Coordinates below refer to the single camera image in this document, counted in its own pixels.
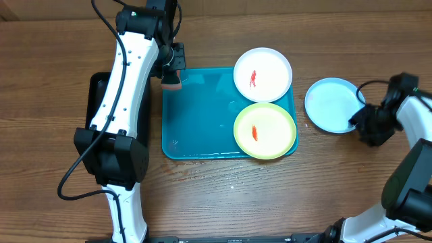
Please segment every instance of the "red food item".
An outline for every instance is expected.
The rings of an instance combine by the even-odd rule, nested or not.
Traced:
[[[255,78],[257,76],[257,72],[254,70],[252,73],[252,76],[250,77],[250,82],[249,82],[249,86],[252,88],[252,85],[255,87]]]
[[[252,137],[254,137],[255,141],[258,141],[258,138],[257,138],[257,127],[255,127],[255,125],[252,125]]]

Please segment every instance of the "wood grain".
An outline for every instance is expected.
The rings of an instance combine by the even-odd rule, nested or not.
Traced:
[[[97,19],[90,0],[0,0],[2,2],[7,6],[5,9],[10,9],[4,16],[6,20]],[[125,2],[140,6],[145,5],[146,0]],[[184,16],[432,10],[430,0],[180,0],[180,3]],[[97,6],[107,18],[114,18],[121,9],[111,0],[99,0]]]
[[[0,36],[0,242],[109,237],[105,196],[66,202],[56,188],[78,155],[72,138],[84,125],[88,83],[111,69],[114,38],[99,20],[2,22]],[[329,76],[359,85],[406,71],[432,90],[429,11],[189,17],[176,40],[185,44],[189,68],[233,66],[254,47],[281,51],[293,67],[300,146],[268,163],[172,161],[161,150],[162,92],[152,80],[151,162],[141,187],[151,236],[321,232],[363,212],[379,202],[409,151],[405,135],[368,148],[355,133],[324,134],[305,116],[307,89]],[[384,92],[364,90],[368,101]],[[80,165],[65,193],[97,188]]]

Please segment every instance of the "teal tray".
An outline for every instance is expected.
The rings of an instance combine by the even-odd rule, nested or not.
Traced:
[[[182,89],[163,91],[162,150],[169,158],[250,157],[234,139],[234,121],[253,102],[238,92],[233,73],[233,67],[184,70],[180,73]],[[292,116],[297,127],[292,87],[274,103]],[[298,132],[286,155],[297,146]]]

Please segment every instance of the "black cable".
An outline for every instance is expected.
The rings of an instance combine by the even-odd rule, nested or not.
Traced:
[[[432,94],[429,94],[425,91],[421,91],[416,88],[412,91],[411,95],[415,96],[426,108],[429,109],[430,112],[432,112],[432,107],[425,100],[422,99],[422,97],[432,99]]]
[[[396,234],[396,235],[398,235],[399,232],[404,232],[404,233],[410,234],[410,235],[415,236],[417,238],[420,238],[422,240],[432,241],[432,237],[424,236],[422,234],[410,231],[408,229],[404,229],[404,228],[400,228],[400,227],[395,227],[395,228],[393,228],[391,230],[387,230],[386,232],[383,232],[383,233],[381,233],[381,234],[379,234],[377,236],[374,236],[374,237],[370,238],[369,240],[365,240],[364,243],[372,243],[372,242],[374,242],[376,240],[379,240],[379,239],[382,239],[382,238],[384,238],[384,237],[386,237],[386,236],[388,236],[390,234]]]
[[[360,97],[359,97],[359,93],[360,93],[360,90],[363,88],[363,87],[365,87],[366,85],[369,85],[369,84],[375,84],[375,83],[379,83],[379,84],[390,84],[390,82],[389,81],[384,81],[384,80],[371,80],[371,81],[368,81],[368,82],[365,82],[365,83],[363,83],[363,84],[361,84],[358,88],[357,88],[357,91],[356,91],[356,96],[357,96],[357,99],[358,99],[358,101],[360,101],[360,103],[362,103],[363,105],[366,105],[366,102],[364,102],[362,99],[360,99]]]
[[[316,234],[310,238],[306,243],[321,242],[323,240],[324,233]]]
[[[120,0],[114,0],[114,1],[116,1],[118,3],[121,3],[121,4],[123,3]],[[63,200],[78,200],[78,199],[86,198],[88,196],[93,196],[93,195],[96,195],[96,194],[106,194],[106,193],[111,194],[113,196],[113,200],[115,200],[115,203],[116,203],[116,206],[117,206],[117,216],[118,216],[118,219],[119,219],[120,233],[121,233],[121,236],[123,238],[123,243],[126,243],[126,235],[124,233],[124,228],[123,228],[122,212],[121,212],[121,209],[120,209],[120,201],[119,201],[119,196],[116,193],[114,193],[111,190],[97,190],[97,191],[94,191],[94,192],[88,192],[88,193],[84,193],[84,194],[77,195],[77,196],[65,196],[61,192],[61,190],[63,188],[63,185],[66,183],[66,180],[69,178],[69,176],[71,175],[71,173],[75,170],[75,168],[83,160],[83,158],[85,158],[85,156],[87,156],[87,154],[96,145],[98,145],[98,143],[102,139],[103,134],[107,131],[109,123],[111,122],[111,119],[112,119],[112,117],[114,115],[115,108],[117,107],[117,104],[119,102],[120,94],[122,93],[124,79],[126,77],[126,68],[127,68],[127,65],[128,65],[128,60],[127,60],[127,57],[126,57],[126,50],[124,48],[124,45],[123,45],[123,42],[122,42],[121,38],[119,37],[118,33],[114,30],[114,28],[109,24],[109,22],[102,16],[102,14],[100,13],[100,11],[97,9],[97,7],[95,5],[95,0],[91,0],[91,3],[92,3],[93,9],[96,12],[96,14],[105,23],[105,25],[114,34],[115,38],[119,42],[119,45],[120,45],[120,48],[121,48],[121,52],[123,53],[123,70],[121,72],[121,78],[120,78],[119,88],[117,90],[117,94],[115,95],[113,106],[112,106],[112,108],[111,108],[111,110],[109,112],[109,115],[107,117],[107,122],[105,122],[105,125],[103,126],[102,130],[100,131],[99,135],[95,138],[95,140],[93,140],[93,142],[90,144],[90,146],[81,154],[81,156],[78,157],[78,159],[75,161],[75,163],[69,168],[69,170],[63,176],[63,178],[61,179],[61,181],[59,183],[59,186],[57,187],[57,195],[59,196],[59,198],[61,198]]]
[[[120,0],[113,0],[113,1],[115,1],[116,3],[120,3],[120,4],[122,4],[123,6],[127,6],[127,4],[124,3],[123,1],[120,1]]]
[[[178,7],[179,20],[178,20],[177,27],[175,27],[175,30],[173,32],[173,39],[174,37],[176,37],[178,31],[180,30],[180,24],[182,23],[182,6],[180,6],[180,3],[177,3],[177,7]]]

